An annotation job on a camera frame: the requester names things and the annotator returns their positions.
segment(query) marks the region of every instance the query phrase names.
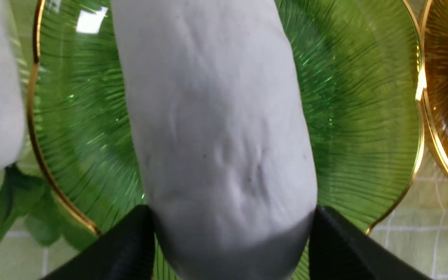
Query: checkered tablecloth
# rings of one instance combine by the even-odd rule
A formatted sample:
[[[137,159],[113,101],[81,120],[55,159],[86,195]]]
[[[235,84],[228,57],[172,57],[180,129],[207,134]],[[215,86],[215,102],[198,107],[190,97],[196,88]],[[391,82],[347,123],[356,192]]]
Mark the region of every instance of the checkered tablecloth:
[[[428,150],[402,203],[371,237],[431,278],[448,280],[448,179]]]

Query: green glass plate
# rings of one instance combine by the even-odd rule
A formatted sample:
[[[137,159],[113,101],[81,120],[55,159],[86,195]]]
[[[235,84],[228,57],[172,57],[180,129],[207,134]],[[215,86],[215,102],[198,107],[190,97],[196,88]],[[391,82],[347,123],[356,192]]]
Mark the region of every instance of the green glass plate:
[[[297,64],[318,201],[368,231],[400,201],[421,161],[416,21],[402,0],[276,4]],[[35,30],[34,150],[64,205],[105,232],[144,202],[110,1],[41,0]],[[304,255],[294,279],[308,279]],[[174,279],[157,259],[154,277]]]

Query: gold plate rim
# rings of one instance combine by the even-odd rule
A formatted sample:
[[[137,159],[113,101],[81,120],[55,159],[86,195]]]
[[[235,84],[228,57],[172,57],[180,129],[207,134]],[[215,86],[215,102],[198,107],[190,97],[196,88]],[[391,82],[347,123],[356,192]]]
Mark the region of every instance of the gold plate rim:
[[[416,28],[416,34],[418,35],[419,40],[419,55],[421,57],[418,68],[419,68],[419,74],[418,74],[418,87],[416,89],[416,106],[418,108],[418,117],[420,119],[420,135],[419,135],[419,143],[418,143],[418,151],[416,153],[416,160],[414,163],[414,168],[412,171],[411,178],[409,180],[409,183],[407,184],[406,188],[402,191],[400,196],[395,200],[393,205],[377,220],[375,220],[365,231],[365,234],[369,235],[371,231],[375,228],[377,224],[379,224],[381,221],[383,221],[396,207],[400,204],[404,196],[409,191],[409,188],[411,187],[414,178],[416,177],[416,174],[418,172],[418,169],[421,165],[421,161],[423,159],[424,154],[424,124],[423,120],[421,119],[424,114],[422,113],[424,111],[423,104],[421,102],[423,91],[425,89],[425,75],[424,75],[424,52],[423,52],[423,37],[422,33],[420,32],[420,27],[418,24],[418,21],[416,19],[416,16],[414,16],[414,13],[408,3],[407,0],[402,0],[403,4],[407,8],[407,12],[412,18],[412,21],[414,23],[414,26]],[[32,48],[33,48],[33,65],[31,70],[31,75],[29,79],[29,83],[27,85],[27,96],[26,96],[26,114],[27,114],[27,126],[28,131],[30,135],[30,141],[32,143],[32,150],[35,154],[37,163],[39,164],[39,167],[45,177],[45,179],[50,184],[53,192],[55,193],[55,196],[58,200],[58,202],[75,218],[79,223],[81,223],[84,227],[86,227],[88,230],[90,230],[95,235],[101,236],[103,233],[99,229],[99,227],[96,225],[96,223],[89,219],[80,209],[73,204],[73,202],[70,201],[70,199],[65,195],[65,193],[62,191],[62,189],[59,187],[57,181],[55,180],[55,177],[53,177],[53,174],[51,170],[49,169],[45,159],[44,154],[42,152],[41,146],[39,145],[39,140],[37,138],[36,133],[36,127],[34,122],[34,97],[35,97],[35,86],[37,82],[37,76],[39,75],[39,66],[40,66],[40,55],[41,55],[41,49],[40,49],[40,29],[41,29],[41,21],[44,11],[44,5],[46,4],[46,0],[37,0],[37,6],[35,10],[34,15],[34,25],[33,25],[33,34],[32,34]]]
[[[425,31],[426,26],[428,23],[429,15],[430,15],[430,9],[433,4],[434,0],[427,0],[425,3],[425,7],[423,9],[423,17],[422,17],[422,23],[421,26],[423,26],[421,30],[420,37],[422,38],[422,44],[423,44],[423,50],[424,50],[424,43],[425,43]],[[429,95],[428,91],[425,87],[423,91],[423,98],[422,98],[422,106],[423,106],[423,117],[426,119],[427,123],[427,130],[429,132],[429,137],[427,138],[427,142],[432,146],[434,149],[432,152],[432,155],[434,156],[435,160],[438,161],[441,165],[441,169],[444,171],[446,176],[448,177],[448,155],[446,153],[446,150],[443,147],[443,144],[440,140],[439,133],[437,131],[437,128],[433,125],[433,115],[432,115],[432,109],[429,101]]]

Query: plate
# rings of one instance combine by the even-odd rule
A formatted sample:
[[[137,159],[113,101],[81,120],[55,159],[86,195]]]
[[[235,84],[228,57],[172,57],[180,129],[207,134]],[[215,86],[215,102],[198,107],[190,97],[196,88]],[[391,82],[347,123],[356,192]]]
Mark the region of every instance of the plate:
[[[448,0],[428,0],[423,10],[423,43],[427,87],[423,112],[427,142],[448,176]]]
[[[276,4],[297,65],[318,201],[368,233],[402,199],[423,154],[416,20],[401,0]],[[110,1],[39,0],[35,18],[34,151],[61,202],[100,234],[144,202]],[[158,259],[155,278],[172,279]],[[308,278],[307,265],[305,253],[294,279]]]

